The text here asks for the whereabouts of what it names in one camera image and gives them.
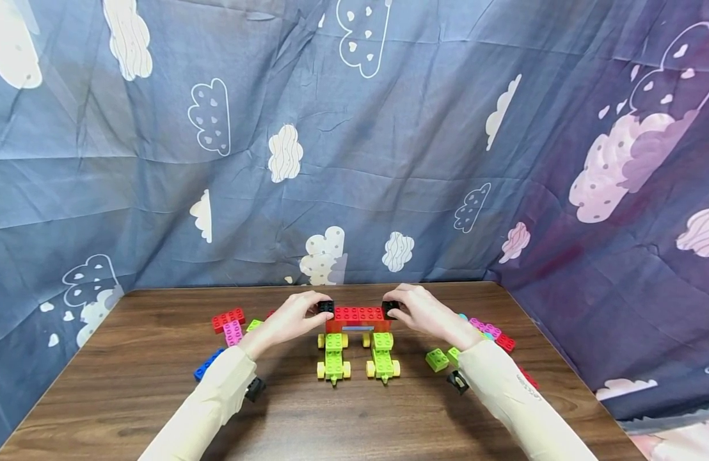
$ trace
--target pink lego brick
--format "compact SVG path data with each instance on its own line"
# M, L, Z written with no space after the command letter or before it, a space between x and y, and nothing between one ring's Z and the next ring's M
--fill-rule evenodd
M242 326L239 325L239 320L232 320L224 324L224 338L227 340L229 348L239 343L239 340L242 339Z

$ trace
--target tabletop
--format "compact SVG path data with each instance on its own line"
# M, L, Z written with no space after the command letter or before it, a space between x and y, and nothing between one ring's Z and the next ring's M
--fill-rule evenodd
M492 282L424 284L457 312L500 327L511 357L539 384L599 460L644 460L592 392L513 298ZM380 305L387 285L326 286L337 305ZM303 287L135 291L123 297L0 451L0 461L136 460L196 383L193 373L224 346L211 318L242 307L264 319ZM316 379L314 330L267 351L267 389L246 401L204 460L525 460L501 424L468 391L433 373L424 356L449 345L393 322L401 376L368 379L368 349L350 333L351 379Z

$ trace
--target blue curtain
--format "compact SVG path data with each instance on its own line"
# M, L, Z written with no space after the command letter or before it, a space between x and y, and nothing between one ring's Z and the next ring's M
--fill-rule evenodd
M709 412L709 0L0 0L0 445L133 289L441 280Z

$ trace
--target finger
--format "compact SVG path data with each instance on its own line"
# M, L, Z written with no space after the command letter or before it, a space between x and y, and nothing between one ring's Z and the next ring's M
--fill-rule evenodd
M400 309L390 309L388 311L388 315L393 317L394 319L402 321L405 326L413 330L413 317L408 315L406 312L403 312Z
M316 327L325 324L326 320L331 320L333 318L334 314L332 314L331 312L320 312L320 314L316 314L315 316L303 319L304 330L306 330L307 332L311 331Z

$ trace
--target white sleeve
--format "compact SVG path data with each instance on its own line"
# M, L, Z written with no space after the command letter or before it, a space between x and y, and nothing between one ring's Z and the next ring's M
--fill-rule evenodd
M511 432L531 461L597 461L549 402L493 341L459 354L467 384Z
M256 367L238 346L221 353L138 461L199 461L219 428L242 408Z

